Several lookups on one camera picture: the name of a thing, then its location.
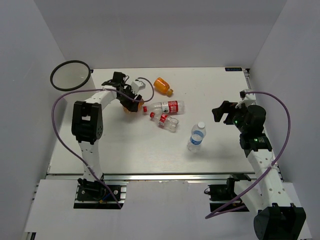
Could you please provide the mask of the orange juice bottle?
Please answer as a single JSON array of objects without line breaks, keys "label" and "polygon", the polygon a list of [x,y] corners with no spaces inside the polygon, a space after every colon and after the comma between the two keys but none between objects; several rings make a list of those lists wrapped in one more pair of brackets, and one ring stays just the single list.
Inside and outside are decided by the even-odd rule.
[{"label": "orange juice bottle", "polygon": [[173,95],[173,90],[170,85],[161,77],[158,77],[153,83],[154,89],[159,93],[171,97]]},{"label": "orange juice bottle", "polygon": [[142,98],[137,98],[135,101],[128,98],[124,98],[120,101],[123,109],[127,113],[137,113],[143,108],[144,100]]}]

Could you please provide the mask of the blue-label bottle white cap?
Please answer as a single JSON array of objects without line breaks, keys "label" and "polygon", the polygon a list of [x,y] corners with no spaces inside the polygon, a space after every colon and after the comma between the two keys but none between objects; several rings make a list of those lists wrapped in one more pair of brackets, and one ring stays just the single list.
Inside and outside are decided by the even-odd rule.
[{"label": "blue-label bottle white cap", "polygon": [[187,143],[187,148],[190,152],[196,153],[200,150],[206,133],[206,124],[203,121],[198,122],[192,127],[191,135]]}]

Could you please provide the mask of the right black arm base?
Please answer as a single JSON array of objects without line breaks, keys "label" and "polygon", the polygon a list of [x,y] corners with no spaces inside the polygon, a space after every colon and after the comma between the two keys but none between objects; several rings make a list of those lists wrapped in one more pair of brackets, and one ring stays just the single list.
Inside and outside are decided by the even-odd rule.
[{"label": "right black arm base", "polygon": [[203,192],[209,196],[210,211],[213,212],[217,208],[221,207],[237,195],[234,192],[235,182],[249,181],[251,178],[244,173],[231,174],[224,184],[211,184]]}]

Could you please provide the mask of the blue table label sticker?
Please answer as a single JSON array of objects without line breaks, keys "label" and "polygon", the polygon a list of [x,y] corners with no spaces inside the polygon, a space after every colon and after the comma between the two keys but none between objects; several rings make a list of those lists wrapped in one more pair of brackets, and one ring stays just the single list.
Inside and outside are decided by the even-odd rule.
[{"label": "blue table label sticker", "polygon": [[225,67],[226,72],[242,72],[243,69],[241,67]]}]

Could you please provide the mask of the large clear red-label bottle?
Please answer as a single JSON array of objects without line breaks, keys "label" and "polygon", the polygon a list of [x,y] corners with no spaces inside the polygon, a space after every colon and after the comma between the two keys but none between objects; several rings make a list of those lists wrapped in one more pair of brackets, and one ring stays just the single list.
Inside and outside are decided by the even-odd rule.
[{"label": "large clear red-label bottle", "polygon": [[159,114],[183,114],[185,111],[185,102],[182,100],[171,100],[155,102],[142,107],[144,114],[150,114],[151,112]]}]

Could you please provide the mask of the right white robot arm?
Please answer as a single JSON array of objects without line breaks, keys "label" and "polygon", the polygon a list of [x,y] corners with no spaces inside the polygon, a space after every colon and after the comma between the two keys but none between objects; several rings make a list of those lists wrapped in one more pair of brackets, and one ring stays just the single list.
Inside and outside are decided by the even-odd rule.
[{"label": "right white robot arm", "polygon": [[253,228],[259,240],[298,239],[306,213],[290,199],[272,164],[272,146],[264,133],[265,109],[225,100],[212,113],[215,122],[226,114],[224,124],[234,125],[239,130],[240,146],[257,177],[256,182],[244,174],[230,177],[225,187],[226,195],[233,200],[240,198],[255,215]]}]

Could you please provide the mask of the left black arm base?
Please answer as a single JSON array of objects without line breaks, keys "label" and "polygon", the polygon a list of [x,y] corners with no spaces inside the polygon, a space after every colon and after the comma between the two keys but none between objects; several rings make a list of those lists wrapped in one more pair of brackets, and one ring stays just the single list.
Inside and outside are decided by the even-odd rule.
[{"label": "left black arm base", "polygon": [[127,184],[125,182],[111,181],[108,188],[100,182],[87,181],[79,178],[75,193],[74,209],[89,210],[119,210],[126,199]]}]

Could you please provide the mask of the white bin with black rim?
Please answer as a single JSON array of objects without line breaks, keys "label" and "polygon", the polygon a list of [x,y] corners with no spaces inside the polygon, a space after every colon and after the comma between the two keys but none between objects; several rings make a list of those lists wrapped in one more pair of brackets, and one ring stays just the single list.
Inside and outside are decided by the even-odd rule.
[{"label": "white bin with black rim", "polygon": [[80,60],[69,60],[59,64],[51,72],[49,80],[62,94],[96,88],[90,67]]}]

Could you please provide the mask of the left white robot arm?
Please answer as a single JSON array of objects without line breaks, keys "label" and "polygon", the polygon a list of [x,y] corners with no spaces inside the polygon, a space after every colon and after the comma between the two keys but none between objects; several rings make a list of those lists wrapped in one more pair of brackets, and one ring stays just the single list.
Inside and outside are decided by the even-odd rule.
[{"label": "left white robot arm", "polygon": [[114,72],[111,80],[102,84],[104,89],[94,93],[86,100],[78,100],[73,104],[71,133],[79,144],[83,164],[83,180],[96,182],[103,178],[100,165],[98,140],[103,135],[103,110],[114,100],[129,112],[138,112],[139,104],[143,102],[139,91],[146,84],[136,79],[127,83],[127,76],[122,72]]}]

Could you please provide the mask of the small clear red-label bottle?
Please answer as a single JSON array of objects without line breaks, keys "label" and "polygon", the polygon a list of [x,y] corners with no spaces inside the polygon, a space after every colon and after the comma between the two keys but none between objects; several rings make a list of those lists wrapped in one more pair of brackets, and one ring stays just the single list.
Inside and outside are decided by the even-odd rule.
[{"label": "small clear red-label bottle", "polygon": [[170,132],[175,132],[177,130],[179,124],[179,120],[177,118],[171,117],[166,113],[155,112],[151,112],[149,116],[160,128],[166,129]]}]

